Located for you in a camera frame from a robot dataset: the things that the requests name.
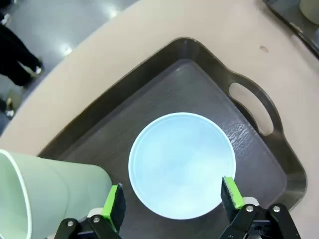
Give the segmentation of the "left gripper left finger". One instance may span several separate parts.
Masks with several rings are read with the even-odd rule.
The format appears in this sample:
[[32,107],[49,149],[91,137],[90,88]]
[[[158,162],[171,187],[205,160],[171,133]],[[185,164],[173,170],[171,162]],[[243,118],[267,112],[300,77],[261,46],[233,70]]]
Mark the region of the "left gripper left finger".
[[126,211],[122,184],[113,185],[102,208],[92,209],[82,221],[66,218],[61,221],[56,239],[119,239]]

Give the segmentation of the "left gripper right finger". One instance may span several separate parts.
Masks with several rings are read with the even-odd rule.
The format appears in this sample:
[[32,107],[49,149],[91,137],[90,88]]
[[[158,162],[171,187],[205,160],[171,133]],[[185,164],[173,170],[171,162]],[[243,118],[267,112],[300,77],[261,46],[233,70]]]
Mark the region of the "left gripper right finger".
[[301,236],[285,205],[262,208],[252,197],[242,197],[232,177],[223,177],[221,199],[229,226],[221,239],[299,239]]

